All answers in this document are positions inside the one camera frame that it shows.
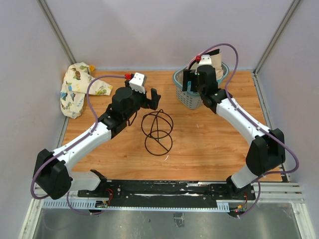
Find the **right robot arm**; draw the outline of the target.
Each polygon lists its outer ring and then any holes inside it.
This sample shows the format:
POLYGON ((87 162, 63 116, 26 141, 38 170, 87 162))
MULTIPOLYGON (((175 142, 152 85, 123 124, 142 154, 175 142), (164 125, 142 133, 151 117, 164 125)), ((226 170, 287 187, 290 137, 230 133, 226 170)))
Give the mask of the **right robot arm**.
POLYGON ((257 121, 226 89, 220 88, 211 65, 200 65, 196 70, 184 69, 182 91, 187 89, 199 93, 203 104, 228 121, 250 146, 244 166, 226 180, 229 198, 238 199, 253 181, 285 162, 283 132, 257 121))

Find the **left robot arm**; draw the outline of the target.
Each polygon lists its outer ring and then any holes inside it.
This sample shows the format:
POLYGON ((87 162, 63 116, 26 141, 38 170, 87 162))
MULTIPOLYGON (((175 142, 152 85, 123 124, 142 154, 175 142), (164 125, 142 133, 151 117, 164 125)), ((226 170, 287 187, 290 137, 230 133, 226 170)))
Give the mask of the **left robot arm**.
POLYGON ((141 108, 156 110, 161 96, 151 89, 151 98, 130 87, 118 88, 96 123, 68 144, 50 152, 42 150, 36 161, 36 184, 56 200, 70 191, 88 190, 101 197, 107 191, 105 177, 97 171, 74 172, 73 167, 93 149, 108 142, 128 126, 129 119, 141 108))

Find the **beige bucket hat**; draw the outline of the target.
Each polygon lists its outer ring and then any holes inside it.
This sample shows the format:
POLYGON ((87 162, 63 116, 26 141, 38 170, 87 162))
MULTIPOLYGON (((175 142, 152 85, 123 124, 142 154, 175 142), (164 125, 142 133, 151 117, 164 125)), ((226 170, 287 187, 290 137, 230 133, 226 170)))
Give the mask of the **beige bucket hat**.
POLYGON ((224 72, 222 69, 222 53, 219 48, 213 48, 211 51, 208 51, 206 53, 201 52, 199 55, 195 56, 190 63, 188 64, 187 68, 188 69, 197 69, 198 63, 202 58, 202 55, 209 55, 210 58, 210 65, 215 68, 215 73, 216 73, 216 79, 217 82, 220 84, 222 81, 222 78, 224 77, 224 72))

